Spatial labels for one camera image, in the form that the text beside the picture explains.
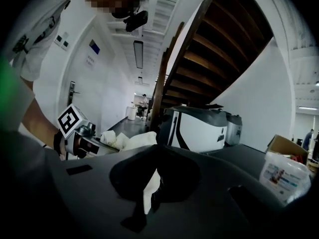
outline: wooden staircase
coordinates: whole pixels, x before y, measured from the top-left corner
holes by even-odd
[[[245,72],[272,37],[254,0],[204,0],[164,86],[161,109],[209,104]]]

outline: white machine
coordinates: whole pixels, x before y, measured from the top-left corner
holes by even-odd
[[[226,113],[193,107],[166,109],[159,132],[159,143],[206,152],[224,147]]]
[[[232,115],[226,113],[227,117],[227,133],[225,144],[227,146],[238,145],[240,141],[241,130],[243,128],[243,123],[239,115]]]
[[[79,139],[81,139],[79,147],[87,151],[86,154],[89,156],[101,156],[118,152],[118,150],[101,143],[95,137],[95,125],[73,104],[70,104],[62,112],[57,119],[57,123],[65,138],[66,151],[73,155],[74,143]]]

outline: black strap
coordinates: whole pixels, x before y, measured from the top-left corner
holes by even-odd
[[[53,140],[53,148],[54,150],[59,154],[59,156],[61,155],[61,150],[60,150],[60,143],[62,140],[63,134],[61,131],[59,131],[55,136],[54,136],[54,140]]]
[[[177,126],[176,126],[176,137],[177,137],[177,141],[178,141],[178,143],[179,143],[179,146],[180,146],[182,149],[188,149],[188,150],[189,150],[189,148],[188,148],[186,142],[184,141],[183,136],[181,136],[180,130],[179,130],[180,120],[181,120],[181,114],[182,114],[182,113],[179,113],[179,115],[178,115]]]

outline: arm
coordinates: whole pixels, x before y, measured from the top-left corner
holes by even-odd
[[[22,80],[33,91],[33,82]],[[54,135],[58,133],[58,129],[44,116],[36,99],[33,99],[22,123],[30,133],[53,148]]]

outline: cardboard box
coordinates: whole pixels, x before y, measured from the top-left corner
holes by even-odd
[[[301,156],[302,163],[306,165],[308,159],[308,152],[300,147],[299,145],[295,144],[294,142],[290,141],[287,138],[284,138],[280,135],[275,135],[274,138],[268,144],[268,148],[266,150],[279,153],[281,155],[289,155],[289,156]]]

